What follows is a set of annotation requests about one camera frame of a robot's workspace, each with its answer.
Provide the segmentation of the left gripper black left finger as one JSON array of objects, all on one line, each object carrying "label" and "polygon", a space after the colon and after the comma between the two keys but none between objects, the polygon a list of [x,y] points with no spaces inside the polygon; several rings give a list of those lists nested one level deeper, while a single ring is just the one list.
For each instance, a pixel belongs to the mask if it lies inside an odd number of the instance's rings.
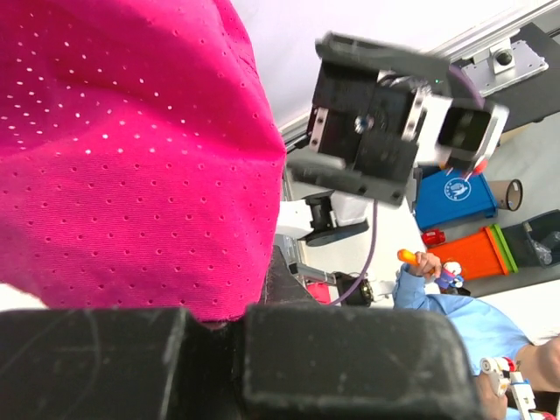
[{"label": "left gripper black left finger", "polygon": [[1,315],[4,419],[241,419],[231,333],[184,310]]}]

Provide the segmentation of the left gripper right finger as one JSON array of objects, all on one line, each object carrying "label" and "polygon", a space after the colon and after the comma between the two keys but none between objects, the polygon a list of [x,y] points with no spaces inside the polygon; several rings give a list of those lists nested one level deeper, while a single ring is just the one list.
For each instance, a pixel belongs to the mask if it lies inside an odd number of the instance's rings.
[{"label": "left gripper right finger", "polygon": [[462,341],[429,311],[263,305],[244,318],[252,419],[478,419]]}]

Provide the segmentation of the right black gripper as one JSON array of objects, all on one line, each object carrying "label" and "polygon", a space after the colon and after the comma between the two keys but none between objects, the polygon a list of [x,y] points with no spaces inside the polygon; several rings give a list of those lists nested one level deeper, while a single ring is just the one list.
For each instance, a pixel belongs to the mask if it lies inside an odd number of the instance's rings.
[{"label": "right black gripper", "polygon": [[307,136],[316,153],[288,155],[292,178],[400,206],[418,151],[424,81],[435,95],[451,95],[450,62],[335,32],[317,39],[315,51],[323,62]]}]

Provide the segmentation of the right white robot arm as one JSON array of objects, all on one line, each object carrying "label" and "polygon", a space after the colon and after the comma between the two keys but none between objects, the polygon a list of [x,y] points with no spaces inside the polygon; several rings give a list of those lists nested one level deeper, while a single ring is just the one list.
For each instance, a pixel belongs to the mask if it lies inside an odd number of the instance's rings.
[{"label": "right white robot arm", "polygon": [[320,59],[303,136],[291,150],[294,181],[322,188],[283,202],[280,235],[318,247],[367,230],[369,204],[398,207],[417,164],[424,101],[450,64],[432,54],[335,32],[315,43]]}]

